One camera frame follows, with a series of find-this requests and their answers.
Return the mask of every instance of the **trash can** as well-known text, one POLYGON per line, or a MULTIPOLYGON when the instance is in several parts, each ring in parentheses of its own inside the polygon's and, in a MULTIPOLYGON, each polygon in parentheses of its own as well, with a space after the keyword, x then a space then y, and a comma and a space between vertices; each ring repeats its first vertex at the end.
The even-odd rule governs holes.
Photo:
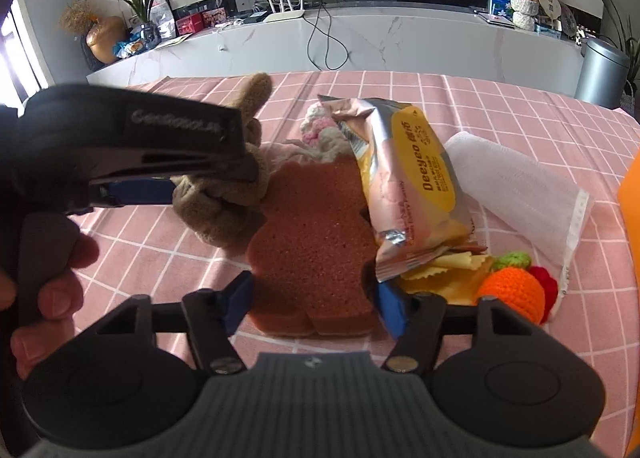
POLYGON ((616 47, 590 38, 582 45, 584 63, 575 98, 614 110, 620 108, 631 60, 616 47))

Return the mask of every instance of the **orange crocheted ball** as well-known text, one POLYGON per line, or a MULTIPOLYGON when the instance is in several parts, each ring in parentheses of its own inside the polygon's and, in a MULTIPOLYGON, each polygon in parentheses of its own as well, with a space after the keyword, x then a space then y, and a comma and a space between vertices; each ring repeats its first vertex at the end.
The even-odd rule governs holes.
POLYGON ((489 275, 478 289, 476 301, 483 295, 495 295, 535 324, 540 324, 545 314, 545 291, 524 269, 507 267, 489 275))

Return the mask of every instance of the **black handle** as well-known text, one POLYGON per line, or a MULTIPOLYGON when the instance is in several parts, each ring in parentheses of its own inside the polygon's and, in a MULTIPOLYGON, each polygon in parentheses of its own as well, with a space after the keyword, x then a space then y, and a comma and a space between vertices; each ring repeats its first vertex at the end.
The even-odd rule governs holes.
POLYGON ((0 313, 0 432, 13 456, 23 454, 38 438, 22 408, 11 334, 41 319, 38 292, 62 273, 78 233, 64 215, 35 212, 17 194, 0 193, 0 268, 18 284, 17 301, 0 313))

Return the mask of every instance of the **finger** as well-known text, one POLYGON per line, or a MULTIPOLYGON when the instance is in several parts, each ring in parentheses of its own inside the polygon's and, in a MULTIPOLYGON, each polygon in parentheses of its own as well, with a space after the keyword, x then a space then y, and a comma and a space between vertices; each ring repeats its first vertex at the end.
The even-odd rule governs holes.
POLYGON ((7 276, 2 269, 0 269, 0 311, 9 308, 15 300, 15 284, 7 276))
POLYGON ((74 336, 71 318, 59 321, 40 321, 31 326, 18 328, 11 337, 11 351, 18 363, 18 372, 23 374, 44 361, 74 336))
POLYGON ((72 269, 84 269, 95 263, 99 255, 100 247, 97 242, 86 234, 81 234, 69 256, 69 266, 72 269))
POLYGON ((78 276, 73 271, 66 270, 41 289, 38 294, 38 308, 45 319, 62 319, 82 308, 83 296, 84 291, 78 276))

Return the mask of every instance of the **fingernail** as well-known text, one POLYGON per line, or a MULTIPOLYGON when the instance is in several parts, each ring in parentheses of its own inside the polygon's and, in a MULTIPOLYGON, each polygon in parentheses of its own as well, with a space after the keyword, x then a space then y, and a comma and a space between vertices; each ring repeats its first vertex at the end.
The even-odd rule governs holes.
POLYGON ((65 292, 52 291, 50 301, 53 317, 64 315, 71 308, 71 298, 65 292))
POLYGON ((20 342, 22 342, 22 348, 24 349, 24 355, 27 357, 28 361, 36 361, 44 357, 47 349, 44 344, 42 344, 42 338, 37 335, 23 335, 20 338, 20 342))

